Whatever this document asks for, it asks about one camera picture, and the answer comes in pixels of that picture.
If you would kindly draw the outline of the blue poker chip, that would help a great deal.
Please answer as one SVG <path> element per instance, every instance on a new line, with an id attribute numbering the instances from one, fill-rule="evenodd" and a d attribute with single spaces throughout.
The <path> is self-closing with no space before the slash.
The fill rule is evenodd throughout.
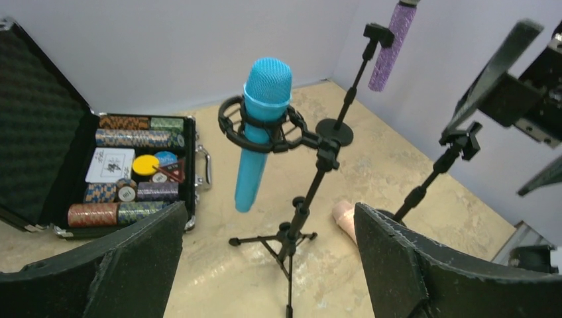
<path id="1" fill-rule="evenodd" d="M 160 151 L 154 154 L 154 157 L 158 159 L 158 165 L 160 167 L 174 164 L 178 161 L 178 156 L 170 151 Z"/>

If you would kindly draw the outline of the pink microphone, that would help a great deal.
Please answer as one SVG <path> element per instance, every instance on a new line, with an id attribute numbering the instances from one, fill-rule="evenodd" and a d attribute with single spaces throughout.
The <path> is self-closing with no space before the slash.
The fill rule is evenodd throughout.
<path id="1" fill-rule="evenodd" d="M 348 201 L 340 201 L 332 208 L 331 215 L 336 224 L 357 244 L 354 221 L 355 206 Z"/>

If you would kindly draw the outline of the white playing card deck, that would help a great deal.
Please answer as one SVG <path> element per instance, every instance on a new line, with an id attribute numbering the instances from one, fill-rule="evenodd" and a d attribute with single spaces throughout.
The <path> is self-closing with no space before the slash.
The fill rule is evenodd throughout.
<path id="1" fill-rule="evenodd" d="M 130 178 L 133 160 L 136 157 L 132 148 L 97 147 L 85 175 L 87 183 L 113 183 Z"/>

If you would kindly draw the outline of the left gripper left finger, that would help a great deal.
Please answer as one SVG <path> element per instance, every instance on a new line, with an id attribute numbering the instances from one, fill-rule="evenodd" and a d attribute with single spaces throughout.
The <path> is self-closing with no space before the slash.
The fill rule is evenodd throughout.
<path id="1" fill-rule="evenodd" d="M 162 317 L 178 268 L 183 203 L 1 275 L 2 317 Z"/>

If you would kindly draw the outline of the purple glitter microphone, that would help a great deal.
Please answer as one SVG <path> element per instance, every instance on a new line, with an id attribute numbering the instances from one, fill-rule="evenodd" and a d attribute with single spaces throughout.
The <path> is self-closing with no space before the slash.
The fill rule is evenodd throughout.
<path id="1" fill-rule="evenodd" d="M 368 88 L 371 91 L 382 92 L 386 87 L 406 35 L 413 23 L 419 3 L 420 1 L 397 2 L 387 28 L 392 35 L 392 40 L 381 45 L 381 50 L 368 84 Z"/>

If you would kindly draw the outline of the aluminium frame rail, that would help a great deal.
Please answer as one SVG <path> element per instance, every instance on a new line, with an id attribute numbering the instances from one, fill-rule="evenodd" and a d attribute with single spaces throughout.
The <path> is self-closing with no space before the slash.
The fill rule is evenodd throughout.
<path id="1" fill-rule="evenodd" d="M 507 266 L 510 252 L 514 248 L 547 244 L 550 245 L 551 243 L 527 223 L 520 221 L 515 225 L 515 231 L 492 258 L 491 262 Z"/>

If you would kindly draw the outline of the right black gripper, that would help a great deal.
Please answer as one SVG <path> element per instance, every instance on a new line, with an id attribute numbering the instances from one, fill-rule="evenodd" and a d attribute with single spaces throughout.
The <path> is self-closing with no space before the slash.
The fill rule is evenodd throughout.
<path id="1" fill-rule="evenodd" d="M 561 27 L 555 27 L 542 52 L 518 77 L 509 69 L 544 26 L 520 19 L 458 101 L 441 133 L 445 138 L 473 113 L 480 112 L 503 127 L 516 127 L 551 148 L 561 144 Z M 561 156 L 518 191 L 520 197 L 543 186 L 561 183 Z"/>

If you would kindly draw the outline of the blue orange chip stack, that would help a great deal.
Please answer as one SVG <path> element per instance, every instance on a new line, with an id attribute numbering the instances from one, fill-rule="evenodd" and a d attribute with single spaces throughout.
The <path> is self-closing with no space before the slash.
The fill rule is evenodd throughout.
<path id="1" fill-rule="evenodd" d="M 174 137 L 166 131 L 97 129 L 98 146 L 131 146 L 168 148 L 174 145 Z"/>

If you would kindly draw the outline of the black poker chip case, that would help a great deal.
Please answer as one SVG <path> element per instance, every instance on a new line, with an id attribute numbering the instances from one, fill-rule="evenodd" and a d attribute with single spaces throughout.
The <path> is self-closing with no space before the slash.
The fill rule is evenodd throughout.
<path id="1" fill-rule="evenodd" d="M 52 227 L 64 239 L 97 238 L 122 229 L 175 202 L 188 212 L 185 231 L 194 228 L 197 188 L 209 178 L 196 174 L 195 119 L 183 133 L 170 132 L 168 148 L 98 146 L 95 132 L 104 115 L 94 113 L 62 72 L 13 19 L 1 20 L 1 220 L 27 232 Z M 178 156 L 151 176 L 113 183 L 87 183 L 97 147 L 132 148 L 136 157 L 160 151 Z M 177 182 L 177 201 L 137 201 L 141 182 Z"/>

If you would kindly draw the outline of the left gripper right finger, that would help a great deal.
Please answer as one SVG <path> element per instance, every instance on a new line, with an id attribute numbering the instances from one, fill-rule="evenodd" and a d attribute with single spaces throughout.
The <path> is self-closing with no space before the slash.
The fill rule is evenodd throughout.
<path id="1" fill-rule="evenodd" d="M 495 264 L 364 203 L 357 246 L 376 317 L 560 317 L 561 276 Z"/>

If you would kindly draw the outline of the orange black chip stack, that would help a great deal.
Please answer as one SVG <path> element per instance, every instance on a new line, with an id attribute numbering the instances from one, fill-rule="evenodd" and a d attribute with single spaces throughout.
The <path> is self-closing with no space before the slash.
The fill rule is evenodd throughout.
<path id="1" fill-rule="evenodd" d="M 100 129 L 114 130 L 148 130 L 150 117 L 104 115 L 99 120 Z"/>

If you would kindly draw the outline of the green chip stack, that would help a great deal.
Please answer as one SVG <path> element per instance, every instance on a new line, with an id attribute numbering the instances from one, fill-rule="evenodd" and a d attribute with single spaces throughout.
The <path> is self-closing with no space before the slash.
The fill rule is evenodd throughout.
<path id="1" fill-rule="evenodd" d="M 152 117 L 149 129 L 153 131 L 183 133 L 184 119 L 181 117 Z"/>

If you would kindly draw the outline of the black round-base mic stand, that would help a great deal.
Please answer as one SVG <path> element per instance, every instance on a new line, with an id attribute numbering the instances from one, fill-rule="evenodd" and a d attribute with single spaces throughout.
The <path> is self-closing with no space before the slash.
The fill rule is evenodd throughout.
<path id="1" fill-rule="evenodd" d="M 337 140 L 341 146 L 348 146 L 354 139 L 352 128 L 344 123 L 344 118 L 349 107 L 355 100 L 358 84 L 363 76 L 366 65 L 373 59 L 378 45 L 382 48 L 389 48 L 394 41 L 394 34 L 389 28 L 377 23 L 369 23 L 365 26 L 363 36 L 368 39 L 368 43 L 362 54 L 362 63 L 355 76 L 352 86 L 347 90 L 343 98 L 343 104 L 336 119 L 322 119 L 315 127 L 315 132 L 324 137 Z"/>

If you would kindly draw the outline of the yellow poker chip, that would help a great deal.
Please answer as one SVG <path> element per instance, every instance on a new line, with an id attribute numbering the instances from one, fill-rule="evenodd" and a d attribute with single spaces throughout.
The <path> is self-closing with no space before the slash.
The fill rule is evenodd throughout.
<path id="1" fill-rule="evenodd" d="M 137 156 L 132 163 L 132 171 L 139 176 L 151 176 L 160 167 L 160 160 L 149 154 Z"/>

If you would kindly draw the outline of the purple chip stack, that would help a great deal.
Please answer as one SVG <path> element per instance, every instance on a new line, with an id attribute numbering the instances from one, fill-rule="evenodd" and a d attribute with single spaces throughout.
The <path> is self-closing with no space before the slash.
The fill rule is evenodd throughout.
<path id="1" fill-rule="evenodd" d="M 141 182 L 137 187 L 137 201 L 177 201 L 179 198 L 177 182 Z"/>

